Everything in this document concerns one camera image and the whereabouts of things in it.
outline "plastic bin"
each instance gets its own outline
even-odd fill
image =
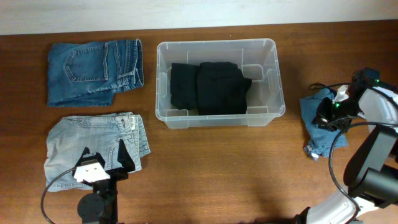
[[[200,116],[197,110],[178,110],[171,101],[173,62],[233,62],[252,85],[246,95],[246,114]],[[156,117],[171,129],[202,126],[265,126],[285,113],[276,44],[271,39],[163,42],[157,46]]]

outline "wood grain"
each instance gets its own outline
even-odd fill
[[[264,128],[170,130],[155,117],[156,47],[163,41],[272,38],[277,44],[287,111]],[[117,94],[112,106],[49,108],[47,54],[56,42],[140,38],[145,85]],[[313,82],[347,82],[372,67],[398,83],[398,21],[286,24],[202,29],[128,30],[0,36],[0,222],[45,223],[39,208],[48,131],[73,114],[132,111],[144,119],[152,153],[143,170],[119,183],[124,223],[239,223],[292,218],[336,187],[326,159],[303,152],[308,142],[299,98]],[[337,150],[335,172],[368,135],[350,131]],[[56,223],[80,223],[79,199],[88,191],[49,193],[45,207]],[[396,223],[395,206],[365,214],[366,223]]]

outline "folded clothing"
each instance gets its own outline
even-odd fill
[[[180,110],[196,108],[199,115],[244,114],[250,86],[251,79],[231,62],[172,64],[171,103]]]
[[[317,161],[320,156],[329,157],[330,146],[336,135],[340,132],[340,130],[332,132],[320,129],[318,128],[318,124],[314,123],[317,115],[317,108],[326,97],[332,100],[335,98],[335,94],[325,88],[313,96],[300,99],[301,115],[305,123],[305,127],[311,136],[311,140],[308,145],[304,147],[304,151],[315,161]],[[347,145],[348,143],[345,136],[340,136],[336,142],[336,147]]]
[[[139,39],[53,44],[48,61],[49,106],[108,106],[144,85]]]
[[[105,170],[121,167],[118,162],[120,139],[124,141],[135,163],[136,169],[133,172],[141,170],[140,158],[150,153],[141,116],[128,112],[62,118],[52,128],[47,138],[48,158],[44,163],[46,185],[62,172],[74,167],[85,147],[88,147],[91,153],[98,152],[102,155],[105,160]],[[74,188],[92,189],[77,182],[71,174],[67,174],[55,181],[49,191]]]
[[[199,66],[184,63],[172,63],[170,91],[171,103],[182,109],[195,109],[197,107],[196,75]]]

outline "denim shorts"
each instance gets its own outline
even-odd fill
[[[49,106],[108,106],[144,85],[139,39],[53,44],[48,61]]]
[[[123,139],[136,170],[141,170],[140,157],[150,153],[142,118],[132,113],[102,116],[69,116],[62,118],[47,138],[47,160],[44,163],[47,184],[62,172],[74,167],[85,147],[99,152],[105,170],[121,167],[118,162],[119,140]],[[91,189],[78,183],[72,173],[64,175],[49,191]]]

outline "denim pocket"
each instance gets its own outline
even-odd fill
[[[108,80],[108,43],[73,50],[65,61],[65,72],[73,82]]]

